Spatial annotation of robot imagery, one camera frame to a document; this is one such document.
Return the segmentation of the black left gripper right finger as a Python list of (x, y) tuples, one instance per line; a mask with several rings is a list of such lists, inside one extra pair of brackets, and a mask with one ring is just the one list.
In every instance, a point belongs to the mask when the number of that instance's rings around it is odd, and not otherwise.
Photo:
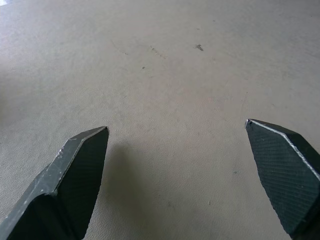
[(320, 240), (320, 154), (299, 133), (245, 123), (260, 182), (291, 240)]

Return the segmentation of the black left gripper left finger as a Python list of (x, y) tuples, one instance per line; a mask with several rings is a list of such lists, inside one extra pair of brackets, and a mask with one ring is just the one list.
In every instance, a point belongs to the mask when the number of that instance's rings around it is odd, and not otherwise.
[(109, 129), (66, 141), (0, 223), (0, 240), (83, 240), (99, 194)]

